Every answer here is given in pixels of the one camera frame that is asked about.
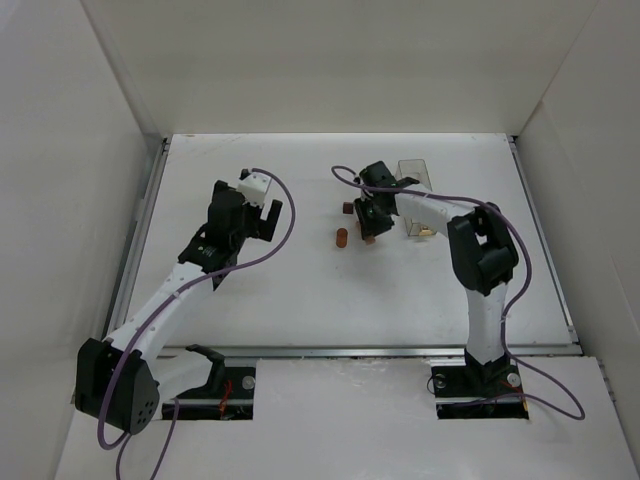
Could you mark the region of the orange wood cylinder block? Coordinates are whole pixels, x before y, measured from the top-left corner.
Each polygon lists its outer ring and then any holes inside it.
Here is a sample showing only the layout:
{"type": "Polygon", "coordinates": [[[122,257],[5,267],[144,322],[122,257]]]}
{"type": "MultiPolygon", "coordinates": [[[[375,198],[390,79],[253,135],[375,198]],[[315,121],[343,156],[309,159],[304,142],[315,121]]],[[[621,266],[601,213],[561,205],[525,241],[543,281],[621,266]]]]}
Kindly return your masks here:
{"type": "Polygon", "coordinates": [[[346,228],[339,228],[336,231],[335,244],[337,248],[343,249],[348,245],[349,232],[346,228]]]}

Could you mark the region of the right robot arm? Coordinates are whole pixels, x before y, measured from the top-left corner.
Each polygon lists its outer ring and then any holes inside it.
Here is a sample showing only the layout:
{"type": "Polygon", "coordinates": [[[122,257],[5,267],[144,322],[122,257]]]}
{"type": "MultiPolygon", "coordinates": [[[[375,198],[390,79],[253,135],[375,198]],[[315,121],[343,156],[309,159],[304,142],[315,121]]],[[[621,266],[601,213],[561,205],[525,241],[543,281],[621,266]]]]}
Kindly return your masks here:
{"type": "Polygon", "coordinates": [[[394,216],[442,234],[449,244],[452,268],[464,287],[469,317],[465,366],[441,369],[453,389],[444,397],[490,397],[508,375],[511,361],[501,339],[501,320],[508,284],[519,257],[504,222],[484,206],[470,208],[452,200],[434,199],[416,179],[396,179],[384,162],[361,170],[363,187],[354,201],[361,236],[368,240],[389,231],[394,216]]]}

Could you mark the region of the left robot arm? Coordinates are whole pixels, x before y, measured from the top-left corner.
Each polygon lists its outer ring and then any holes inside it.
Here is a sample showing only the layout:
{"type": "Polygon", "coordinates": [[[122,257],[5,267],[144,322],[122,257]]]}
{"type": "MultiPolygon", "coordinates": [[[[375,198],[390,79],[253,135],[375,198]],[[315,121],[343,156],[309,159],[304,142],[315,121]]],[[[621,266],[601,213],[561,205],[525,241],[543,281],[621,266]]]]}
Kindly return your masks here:
{"type": "Polygon", "coordinates": [[[179,254],[170,274],[146,304],[104,339],[90,338],[77,355],[75,408],[125,434],[140,433],[180,394],[219,385],[224,357],[189,345],[165,365],[157,359],[177,329],[233,271],[249,239],[273,239],[282,202],[265,198],[275,178],[244,170],[237,186],[215,183],[206,222],[179,254]]]}

